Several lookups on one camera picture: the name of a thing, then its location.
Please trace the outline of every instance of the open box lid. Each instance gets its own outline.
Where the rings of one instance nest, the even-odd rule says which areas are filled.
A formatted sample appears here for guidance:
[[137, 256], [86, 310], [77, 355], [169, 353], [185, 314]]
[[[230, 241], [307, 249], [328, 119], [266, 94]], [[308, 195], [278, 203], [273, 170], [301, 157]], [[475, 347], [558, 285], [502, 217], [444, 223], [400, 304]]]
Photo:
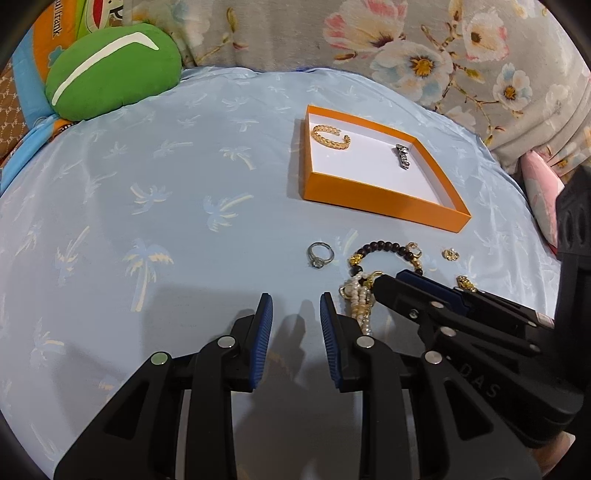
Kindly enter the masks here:
[[[351, 137], [346, 150], [321, 145], [310, 133], [330, 125]], [[459, 232], [471, 215], [435, 159], [416, 137], [347, 113], [309, 105], [304, 138], [304, 198]], [[320, 132], [331, 140], [338, 138]], [[408, 147], [400, 167], [396, 145]]]

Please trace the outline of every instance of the green pillow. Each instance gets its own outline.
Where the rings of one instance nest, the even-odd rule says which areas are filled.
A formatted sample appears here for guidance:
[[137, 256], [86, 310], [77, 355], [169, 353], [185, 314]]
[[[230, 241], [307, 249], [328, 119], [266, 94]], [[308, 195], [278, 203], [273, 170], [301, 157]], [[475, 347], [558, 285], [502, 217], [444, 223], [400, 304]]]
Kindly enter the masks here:
[[64, 119], [85, 120], [174, 87], [181, 55], [149, 24], [97, 30], [74, 42], [49, 71], [46, 97]]

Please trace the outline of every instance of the light blue bedsheet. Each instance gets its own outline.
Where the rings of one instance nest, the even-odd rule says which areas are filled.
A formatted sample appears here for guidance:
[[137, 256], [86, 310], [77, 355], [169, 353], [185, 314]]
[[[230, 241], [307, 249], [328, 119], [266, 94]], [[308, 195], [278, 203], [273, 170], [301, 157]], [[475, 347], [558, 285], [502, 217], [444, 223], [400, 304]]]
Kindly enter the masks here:
[[[437, 159], [473, 218], [459, 234], [301, 199], [312, 103], [396, 127]], [[329, 378], [319, 298], [363, 244], [414, 241], [425, 275], [552, 315], [559, 263], [518, 186], [473, 134], [349, 73], [197, 69], [173, 90], [82, 122], [44, 147], [0, 198], [0, 407], [52, 475], [76, 436], [153, 352], [198, 351], [275, 304], [260, 388], [233, 397], [239, 474], [358, 475], [359, 397]], [[324, 241], [335, 261], [308, 264]], [[441, 256], [445, 248], [458, 262]], [[377, 252], [367, 271], [408, 264]], [[376, 306], [375, 336], [420, 354], [411, 322]]]

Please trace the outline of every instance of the silver ring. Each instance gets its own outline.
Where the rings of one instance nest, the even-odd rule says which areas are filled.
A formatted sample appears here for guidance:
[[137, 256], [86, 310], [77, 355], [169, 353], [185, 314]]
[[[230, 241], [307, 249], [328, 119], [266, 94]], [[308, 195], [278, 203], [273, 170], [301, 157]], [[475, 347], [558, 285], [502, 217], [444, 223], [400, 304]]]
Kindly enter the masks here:
[[[312, 251], [314, 247], [326, 248], [330, 252], [330, 256], [328, 258], [320, 258], [317, 255], [314, 255], [314, 252]], [[335, 252], [332, 250], [332, 247], [329, 244], [325, 244], [324, 242], [314, 242], [308, 247], [308, 258], [310, 259], [310, 264], [312, 267], [322, 268], [335, 259]]]

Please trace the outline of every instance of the floral pillow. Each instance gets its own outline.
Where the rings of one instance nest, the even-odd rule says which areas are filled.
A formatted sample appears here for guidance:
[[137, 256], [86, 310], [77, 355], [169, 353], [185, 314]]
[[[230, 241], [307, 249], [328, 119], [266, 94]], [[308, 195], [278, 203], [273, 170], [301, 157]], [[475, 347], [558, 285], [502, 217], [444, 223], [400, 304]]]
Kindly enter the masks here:
[[187, 66], [332, 66], [373, 78], [478, 134], [513, 173], [550, 157], [591, 111], [589, 69], [537, 0], [126, 0]]

